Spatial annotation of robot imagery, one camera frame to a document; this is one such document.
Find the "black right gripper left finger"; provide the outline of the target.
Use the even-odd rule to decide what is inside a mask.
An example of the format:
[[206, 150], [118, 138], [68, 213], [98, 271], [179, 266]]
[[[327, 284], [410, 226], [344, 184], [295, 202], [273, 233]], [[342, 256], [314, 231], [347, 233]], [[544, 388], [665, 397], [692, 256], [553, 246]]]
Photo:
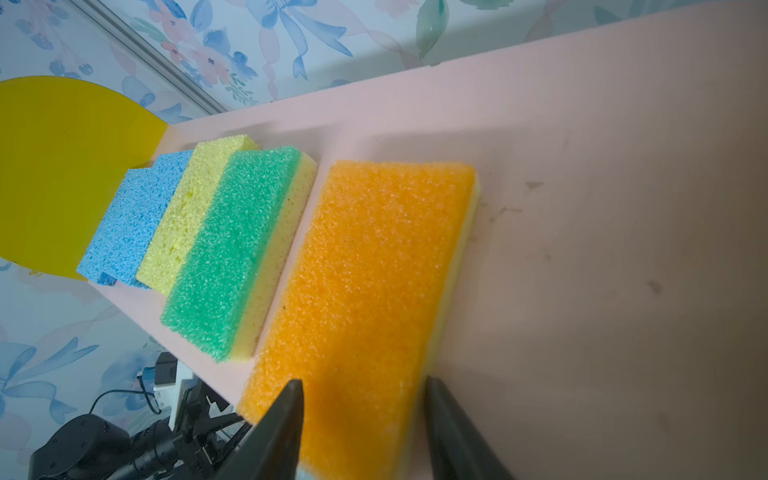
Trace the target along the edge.
[[303, 384], [292, 379], [214, 479], [295, 479], [303, 420]]

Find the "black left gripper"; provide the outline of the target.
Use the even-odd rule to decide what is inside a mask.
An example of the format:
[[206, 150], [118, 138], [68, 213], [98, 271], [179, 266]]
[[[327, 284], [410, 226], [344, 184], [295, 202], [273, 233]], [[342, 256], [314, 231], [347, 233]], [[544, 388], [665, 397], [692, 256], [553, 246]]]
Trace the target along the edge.
[[[235, 452], [252, 425], [229, 419], [226, 402], [198, 381], [181, 396], [179, 432], [194, 438], [202, 474], [215, 474]], [[30, 457], [30, 479], [196, 479], [182, 460], [181, 437], [163, 418], [135, 435], [94, 414], [62, 427]]]

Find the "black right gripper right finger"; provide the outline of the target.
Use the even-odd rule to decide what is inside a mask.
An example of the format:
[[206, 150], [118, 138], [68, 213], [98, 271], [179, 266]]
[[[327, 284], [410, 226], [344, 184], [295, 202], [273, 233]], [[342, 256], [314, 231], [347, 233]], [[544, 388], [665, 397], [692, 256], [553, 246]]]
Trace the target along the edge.
[[434, 479], [514, 479], [439, 378], [426, 380], [424, 413]]

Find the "dark green sponge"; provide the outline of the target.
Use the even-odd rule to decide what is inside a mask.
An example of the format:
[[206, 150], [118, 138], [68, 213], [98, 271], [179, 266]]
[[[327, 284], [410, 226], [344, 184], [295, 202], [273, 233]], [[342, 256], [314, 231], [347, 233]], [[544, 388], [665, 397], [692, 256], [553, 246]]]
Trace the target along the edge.
[[249, 359], [316, 173], [316, 162], [293, 146], [235, 153], [162, 324], [216, 362]]

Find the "orange sponge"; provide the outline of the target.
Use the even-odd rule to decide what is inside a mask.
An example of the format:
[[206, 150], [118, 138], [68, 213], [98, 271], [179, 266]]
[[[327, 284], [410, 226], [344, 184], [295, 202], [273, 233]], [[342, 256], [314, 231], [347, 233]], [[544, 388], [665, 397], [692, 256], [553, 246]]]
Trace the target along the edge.
[[302, 473], [406, 474], [479, 191], [457, 162], [330, 167], [238, 405], [257, 422], [302, 383]]

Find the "yellow sponge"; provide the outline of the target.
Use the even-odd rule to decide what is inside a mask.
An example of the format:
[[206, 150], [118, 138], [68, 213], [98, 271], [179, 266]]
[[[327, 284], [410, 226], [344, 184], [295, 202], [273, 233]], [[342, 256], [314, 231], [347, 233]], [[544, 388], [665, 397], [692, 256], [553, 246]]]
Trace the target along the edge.
[[169, 295], [234, 153], [259, 150], [249, 136], [235, 135], [197, 144], [152, 237], [136, 278]]

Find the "blue sponge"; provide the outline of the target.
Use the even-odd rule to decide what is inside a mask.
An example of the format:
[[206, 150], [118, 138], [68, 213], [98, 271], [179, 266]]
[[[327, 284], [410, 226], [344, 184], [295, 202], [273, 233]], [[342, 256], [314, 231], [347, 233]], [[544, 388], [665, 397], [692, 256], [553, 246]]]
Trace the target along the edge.
[[163, 154], [150, 167], [126, 172], [78, 274], [99, 285], [147, 287], [137, 280], [138, 269], [191, 156], [190, 150]]

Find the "yellow pink blue wooden shelf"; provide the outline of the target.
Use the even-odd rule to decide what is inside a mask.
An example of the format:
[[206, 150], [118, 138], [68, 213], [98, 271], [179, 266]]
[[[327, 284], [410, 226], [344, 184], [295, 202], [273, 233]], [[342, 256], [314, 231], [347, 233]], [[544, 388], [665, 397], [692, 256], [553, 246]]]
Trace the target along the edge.
[[767, 475], [767, 5], [707, 2], [168, 129], [471, 163], [436, 362], [520, 479]]

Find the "aluminium corner post left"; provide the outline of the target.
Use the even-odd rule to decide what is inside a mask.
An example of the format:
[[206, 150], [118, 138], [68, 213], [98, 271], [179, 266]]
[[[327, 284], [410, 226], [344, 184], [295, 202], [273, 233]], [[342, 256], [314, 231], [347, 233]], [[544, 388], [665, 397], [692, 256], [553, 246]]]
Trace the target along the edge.
[[224, 105], [187, 77], [170, 59], [155, 49], [102, 1], [71, 0], [69, 4], [207, 114], [216, 115], [228, 111]]

